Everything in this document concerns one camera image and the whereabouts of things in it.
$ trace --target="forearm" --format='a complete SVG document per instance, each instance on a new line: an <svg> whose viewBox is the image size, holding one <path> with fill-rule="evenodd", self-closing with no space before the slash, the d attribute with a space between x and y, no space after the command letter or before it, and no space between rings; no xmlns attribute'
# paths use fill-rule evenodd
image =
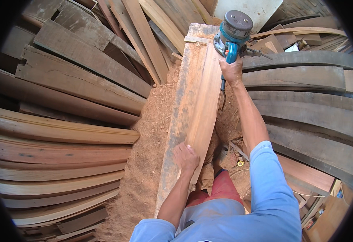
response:
<svg viewBox="0 0 353 242"><path fill-rule="evenodd" d="M189 186L194 171L182 171L178 181L160 207L157 218L167 220L178 228L186 206Z"/></svg>
<svg viewBox="0 0 353 242"><path fill-rule="evenodd" d="M233 87L240 113L242 135L247 146L247 153L261 141L269 140L267 127L244 84L240 81Z"/></svg>

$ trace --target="blue shirt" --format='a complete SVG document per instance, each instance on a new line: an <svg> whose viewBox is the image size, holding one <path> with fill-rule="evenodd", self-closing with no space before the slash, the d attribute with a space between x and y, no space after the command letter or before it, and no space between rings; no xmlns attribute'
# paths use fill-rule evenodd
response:
<svg viewBox="0 0 353 242"><path fill-rule="evenodd" d="M130 241L301 241L299 203L269 141L250 153L250 183L250 214L238 201L213 199L185 208L177 230L166 220L141 220ZM194 223L183 230L189 220Z"/></svg>

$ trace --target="blue sleeve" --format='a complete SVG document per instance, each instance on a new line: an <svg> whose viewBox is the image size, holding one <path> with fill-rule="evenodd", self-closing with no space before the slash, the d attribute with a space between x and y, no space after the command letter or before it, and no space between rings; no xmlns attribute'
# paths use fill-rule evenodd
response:
<svg viewBox="0 0 353 242"><path fill-rule="evenodd" d="M259 143L250 153L250 185L252 213L272 214L274 210L300 220L299 203L269 141Z"/></svg>
<svg viewBox="0 0 353 242"><path fill-rule="evenodd" d="M133 230L130 242L168 242L175 237L175 226L169 221L148 218L140 221Z"/></svg>

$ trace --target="sawdust floor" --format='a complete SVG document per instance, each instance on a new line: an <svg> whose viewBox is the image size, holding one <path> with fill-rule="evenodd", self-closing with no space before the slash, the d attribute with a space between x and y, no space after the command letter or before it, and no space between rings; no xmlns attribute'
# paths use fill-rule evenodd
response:
<svg viewBox="0 0 353 242"><path fill-rule="evenodd" d="M132 127L140 133L140 138L133 145L131 156L125 167L124 178L121 179L119 195L106 203L109 217L96 229L96 237L99 241L129 241L134 227L140 220L154 217L179 69L180 67L173 65L167 75L167 84L152 89L142 110L141 119ZM215 130L206 156L205 163L208 164L204 165L200 176L203 188L206 188L209 194L214 179L210 161L219 138L223 143L228 144L230 140L242 137L242 132L235 130L238 108L233 91L228 85L225 91L227 94L225 108L223 113L218 112ZM237 167L235 158L231 159L231 152L228 152L221 166L229 170L241 198L249 195L249 163Z"/></svg>

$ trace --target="red shorts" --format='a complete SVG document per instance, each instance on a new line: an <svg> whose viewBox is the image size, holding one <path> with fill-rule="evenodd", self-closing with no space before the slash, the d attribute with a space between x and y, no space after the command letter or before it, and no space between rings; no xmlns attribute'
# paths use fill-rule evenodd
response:
<svg viewBox="0 0 353 242"><path fill-rule="evenodd" d="M186 207L198 205L205 201L217 198L233 199L244 205L227 170L223 170L214 179L213 188L211 190L211 196L209 196L206 192L203 191L192 191L189 195L189 198L187 199Z"/></svg>

